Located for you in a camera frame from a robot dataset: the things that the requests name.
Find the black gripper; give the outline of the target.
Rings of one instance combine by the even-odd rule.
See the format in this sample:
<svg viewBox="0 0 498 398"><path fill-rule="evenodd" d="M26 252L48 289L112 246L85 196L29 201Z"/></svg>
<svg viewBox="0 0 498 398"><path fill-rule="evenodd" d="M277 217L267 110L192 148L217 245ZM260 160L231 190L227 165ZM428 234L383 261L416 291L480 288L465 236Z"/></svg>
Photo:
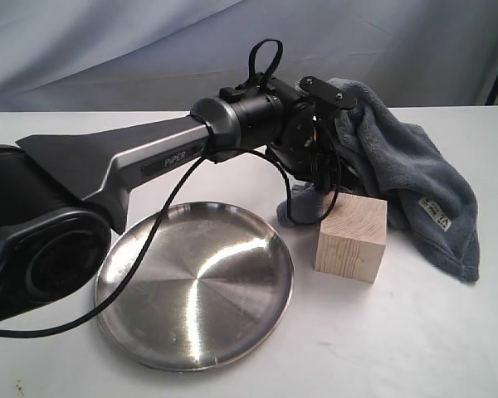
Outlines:
<svg viewBox="0 0 498 398"><path fill-rule="evenodd" d="M299 102L287 115L282 133L269 145L269 155L319 194L340 188L355 192L360 189L359 176L337 146L329 125L316 115L315 105Z"/></svg>

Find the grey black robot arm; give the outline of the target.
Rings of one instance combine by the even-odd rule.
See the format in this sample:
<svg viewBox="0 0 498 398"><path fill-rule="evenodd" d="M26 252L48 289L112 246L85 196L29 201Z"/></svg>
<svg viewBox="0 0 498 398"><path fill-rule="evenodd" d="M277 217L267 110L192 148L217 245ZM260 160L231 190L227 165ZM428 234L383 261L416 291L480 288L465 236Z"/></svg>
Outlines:
<svg viewBox="0 0 498 398"><path fill-rule="evenodd" d="M0 322L73 294L97 273L129 194L196 158L267 154L321 191L337 185L329 121L356 104L318 80L301 90L224 88L187 116L0 145Z"/></svg>

